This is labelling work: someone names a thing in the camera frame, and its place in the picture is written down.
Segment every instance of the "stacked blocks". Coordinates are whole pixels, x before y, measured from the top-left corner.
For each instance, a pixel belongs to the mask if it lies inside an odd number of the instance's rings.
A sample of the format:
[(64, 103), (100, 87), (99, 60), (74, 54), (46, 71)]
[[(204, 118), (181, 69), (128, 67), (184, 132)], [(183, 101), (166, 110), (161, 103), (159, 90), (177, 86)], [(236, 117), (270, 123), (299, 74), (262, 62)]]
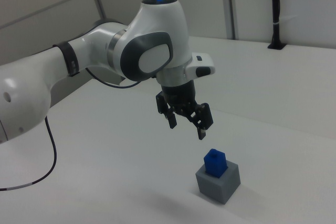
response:
[(240, 185), (238, 165), (225, 158), (225, 153), (211, 149), (196, 179), (202, 194), (225, 204)]

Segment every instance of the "black band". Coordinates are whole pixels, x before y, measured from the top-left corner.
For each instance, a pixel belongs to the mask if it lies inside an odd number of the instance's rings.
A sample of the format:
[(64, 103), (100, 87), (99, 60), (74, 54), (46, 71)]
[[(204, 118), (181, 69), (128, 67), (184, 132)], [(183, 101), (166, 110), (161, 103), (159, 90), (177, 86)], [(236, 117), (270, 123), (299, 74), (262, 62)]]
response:
[(63, 54), (64, 61), (67, 65), (69, 76), (75, 76), (79, 73), (79, 65), (75, 51), (69, 42), (63, 41), (58, 44), (53, 45), (53, 47), (58, 47)]

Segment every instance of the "black stand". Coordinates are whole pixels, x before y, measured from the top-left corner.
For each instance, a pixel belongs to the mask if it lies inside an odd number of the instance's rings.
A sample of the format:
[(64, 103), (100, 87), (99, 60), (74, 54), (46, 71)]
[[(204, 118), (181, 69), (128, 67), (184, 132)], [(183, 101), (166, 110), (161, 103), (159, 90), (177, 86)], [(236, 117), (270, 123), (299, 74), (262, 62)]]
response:
[(272, 42), (268, 46), (269, 49), (281, 50), (286, 45), (280, 41), (280, 28), (279, 28), (279, 16), (280, 16), (280, 0), (272, 0), (273, 8), (273, 37)]

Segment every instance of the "button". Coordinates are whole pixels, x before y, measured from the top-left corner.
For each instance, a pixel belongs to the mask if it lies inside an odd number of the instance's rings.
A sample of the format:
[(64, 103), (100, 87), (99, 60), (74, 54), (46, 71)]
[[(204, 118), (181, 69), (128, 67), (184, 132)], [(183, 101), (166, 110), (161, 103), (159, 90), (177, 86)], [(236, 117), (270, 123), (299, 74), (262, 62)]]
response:
[(198, 67), (196, 68), (197, 77), (208, 76), (211, 73), (210, 67)]

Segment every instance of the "blue block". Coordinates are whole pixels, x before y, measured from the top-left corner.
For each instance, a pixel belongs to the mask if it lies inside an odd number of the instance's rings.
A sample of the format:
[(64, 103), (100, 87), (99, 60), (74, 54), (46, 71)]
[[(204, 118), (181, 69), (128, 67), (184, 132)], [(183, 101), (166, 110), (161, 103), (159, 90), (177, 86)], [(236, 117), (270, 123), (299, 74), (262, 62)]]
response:
[(204, 157), (206, 173), (220, 178), (227, 169), (225, 153), (211, 149)]

